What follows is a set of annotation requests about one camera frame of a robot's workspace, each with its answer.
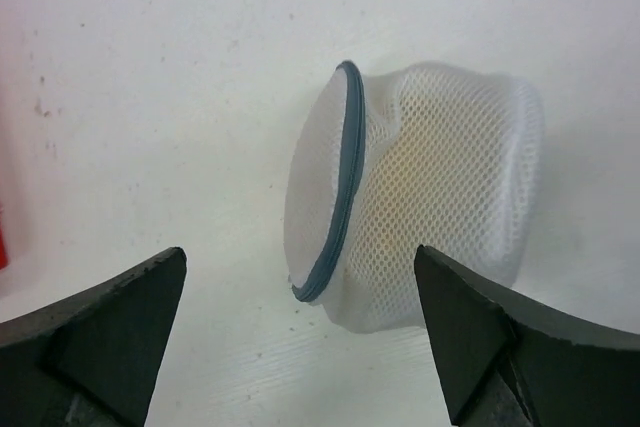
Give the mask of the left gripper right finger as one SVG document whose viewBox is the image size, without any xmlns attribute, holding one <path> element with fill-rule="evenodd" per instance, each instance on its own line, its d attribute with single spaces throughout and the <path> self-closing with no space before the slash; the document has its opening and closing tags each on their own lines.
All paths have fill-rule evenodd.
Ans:
<svg viewBox="0 0 640 427">
<path fill-rule="evenodd" d="M 432 247 L 414 271 L 454 426 L 636 426 L 639 337 L 566 314 Z"/>
</svg>

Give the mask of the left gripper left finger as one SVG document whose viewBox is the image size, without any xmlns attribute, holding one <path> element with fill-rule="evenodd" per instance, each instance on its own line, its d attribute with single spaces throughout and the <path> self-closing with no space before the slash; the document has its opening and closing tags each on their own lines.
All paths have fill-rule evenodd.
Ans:
<svg viewBox="0 0 640 427">
<path fill-rule="evenodd" d="M 3 322 L 2 425 L 144 425 L 186 273 L 171 247 Z"/>
</svg>

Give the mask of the white mesh laundry bag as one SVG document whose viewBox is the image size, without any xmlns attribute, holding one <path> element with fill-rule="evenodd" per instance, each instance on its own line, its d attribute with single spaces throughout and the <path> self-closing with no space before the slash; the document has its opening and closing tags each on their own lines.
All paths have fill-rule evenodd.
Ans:
<svg viewBox="0 0 640 427">
<path fill-rule="evenodd" d="M 435 62 L 365 76 L 340 63 L 290 165 L 283 241 L 294 297 L 354 333 L 422 326 L 422 245 L 511 286 L 543 138 L 542 101 L 523 79 Z"/>
</svg>

